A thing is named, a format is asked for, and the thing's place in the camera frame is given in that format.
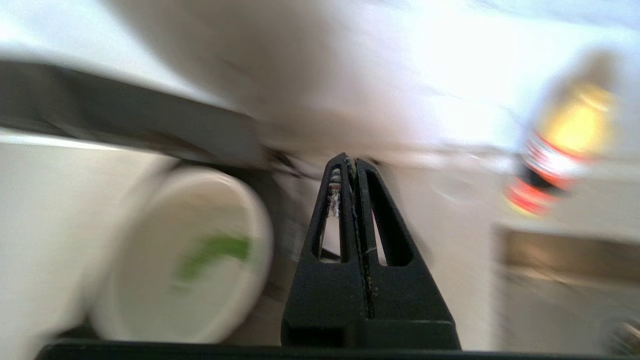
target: plastic bottle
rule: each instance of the plastic bottle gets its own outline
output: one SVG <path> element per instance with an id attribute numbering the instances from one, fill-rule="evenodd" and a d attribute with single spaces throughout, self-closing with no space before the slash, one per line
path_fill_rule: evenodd
<path id="1" fill-rule="evenodd" d="M 506 197 L 526 215 L 544 215 L 584 177 L 611 138 L 613 96 L 602 85 L 579 81 L 531 133 L 522 169 Z"/>

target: white wall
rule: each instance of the white wall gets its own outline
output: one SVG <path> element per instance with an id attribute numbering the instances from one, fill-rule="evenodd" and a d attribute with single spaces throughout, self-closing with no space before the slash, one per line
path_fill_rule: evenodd
<path id="1" fill-rule="evenodd" d="M 0 45 L 249 113 L 286 149 L 358 152 L 517 150 L 554 82 L 609 49 L 612 155 L 640 154 L 634 0 L 152 3 L 7 0 Z"/>

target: black clip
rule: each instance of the black clip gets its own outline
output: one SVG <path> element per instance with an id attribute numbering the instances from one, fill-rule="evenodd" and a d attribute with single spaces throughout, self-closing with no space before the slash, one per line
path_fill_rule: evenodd
<path id="1" fill-rule="evenodd" d="M 340 263 L 320 261 L 328 214 Z M 378 261 L 375 214 L 387 266 Z M 282 345 L 459 350 L 453 317 L 373 165 L 327 164 L 289 300 Z"/>

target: countertop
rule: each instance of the countertop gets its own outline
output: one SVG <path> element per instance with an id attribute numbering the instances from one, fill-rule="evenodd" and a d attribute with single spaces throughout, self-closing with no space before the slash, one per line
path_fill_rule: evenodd
<path id="1" fill-rule="evenodd" d="M 152 152 L 0 144 L 4 358 L 31 359 L 45 336 L 80 320 L 81 289 L 113 250 L 109 214 L 142 179 L 173 161 Z M 509 175 L 491 167 L 383 164 L 380 172 L 465 350 L 500 349 L 505 228 L 640 241 L 640 186 L 632 178 L 586 179 L 549 217 L 530 219 L 507 207 L 502 191 Z M 318 186 L 309 180 L 292 188 L 301 192 L 307 215 Z M 331 237 L 329 249 L 337 244 Z"/>

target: green logo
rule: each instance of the green logo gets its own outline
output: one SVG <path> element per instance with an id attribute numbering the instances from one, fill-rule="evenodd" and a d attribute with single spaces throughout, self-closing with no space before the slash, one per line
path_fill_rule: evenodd
<path id="1" fill-rule="evenodd" d="M 180 282 L 193 282 L 204 270 L 221 259 L 231 256 L 245 262 L 249 256 L 249 237 L 217 234 L 203 239 L 198 247 L 185 256 L 175 276 Z"/>

